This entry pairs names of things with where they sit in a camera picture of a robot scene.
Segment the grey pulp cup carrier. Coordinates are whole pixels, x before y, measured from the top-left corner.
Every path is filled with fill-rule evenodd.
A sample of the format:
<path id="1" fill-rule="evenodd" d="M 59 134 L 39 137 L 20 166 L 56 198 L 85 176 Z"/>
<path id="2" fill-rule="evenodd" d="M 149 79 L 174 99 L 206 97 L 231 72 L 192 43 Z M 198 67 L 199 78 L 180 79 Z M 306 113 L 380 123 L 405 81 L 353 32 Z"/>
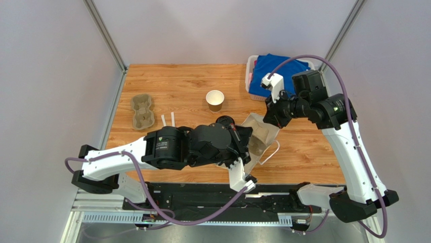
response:
<path id="1" fill-rule="evenodd" d="M 265 150 L 268 148 L 267 137 L 269 130 L 260 126 L 253 127 L 253 132 L 249 141 L 249 152 L 256 156 L 261 156 L 264 154 Z"/>

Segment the brown paper bag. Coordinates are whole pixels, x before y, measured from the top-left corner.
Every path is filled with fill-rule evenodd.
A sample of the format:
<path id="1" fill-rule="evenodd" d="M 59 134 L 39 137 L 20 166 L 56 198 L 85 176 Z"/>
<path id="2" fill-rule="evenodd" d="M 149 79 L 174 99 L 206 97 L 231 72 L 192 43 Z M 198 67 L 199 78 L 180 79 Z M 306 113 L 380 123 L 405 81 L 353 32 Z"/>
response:
<path id="1" fill-rule="evenodd" d="M 251 161 L 244 166 L 244 171 L 247 174 L 251 174 L 251 171 L 257 164 L 265 164 L 280 149 L 280 143 L 276 140 L 280 129 L 274 125 L 264 123 L 263 118 L 263 116 L 257 113 L 250 113 L 242 123 L 243 127 L 253 128 L 253 132 L 248 144 Z M 273 144 L 277 145 L 276 150 L 271 155 L 263 159 L 265 152 Z"/>

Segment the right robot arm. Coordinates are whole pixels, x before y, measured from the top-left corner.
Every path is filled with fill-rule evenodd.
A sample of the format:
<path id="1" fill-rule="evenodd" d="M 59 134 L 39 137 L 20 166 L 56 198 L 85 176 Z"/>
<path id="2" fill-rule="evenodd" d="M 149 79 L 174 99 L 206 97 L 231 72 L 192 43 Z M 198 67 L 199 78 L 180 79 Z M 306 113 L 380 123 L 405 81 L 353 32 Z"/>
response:
<path id="1" fill-rule="evenodd" d="M 316 70 L 295 74 L 292 83 L 294 93 L 285 90 L 279 74 L 262 78 L 262 88 L 271 92 L 264 122 L 283 128 L 294 118 L 307 118 L 331 145 L 346 180 L 344 187 L 301 183 L 291 192 L 293 198 L 300 205 L 330 209 L 345 223 L 367 219 L 396 203 L 398 194 L 381 182 L 363 147 L 351 102 L 343 94 L 329 96 Z"/>

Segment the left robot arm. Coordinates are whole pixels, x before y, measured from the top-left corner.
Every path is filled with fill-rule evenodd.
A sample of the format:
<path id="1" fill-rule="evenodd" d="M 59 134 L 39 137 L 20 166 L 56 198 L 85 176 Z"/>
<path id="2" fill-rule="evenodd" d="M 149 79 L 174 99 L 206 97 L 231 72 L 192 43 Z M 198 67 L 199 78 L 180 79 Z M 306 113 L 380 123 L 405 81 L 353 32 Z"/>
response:
<path id="1" fill-rule="evenodd" d="M 246 174 L 250 162 L 248 143 L 251 127 L 213 123 L 195 128 L 166 126 L 123 146 L 98 150 L 81 147 L 72 184 L 93 194 L 117 194 L 140 204 L 147 201 L 149 187 L 131 179 L 127 172 L 138 170 L 182 170 L 209 164 L 229 171 L 230 188 L 249 192 L 256 179 Z"/>

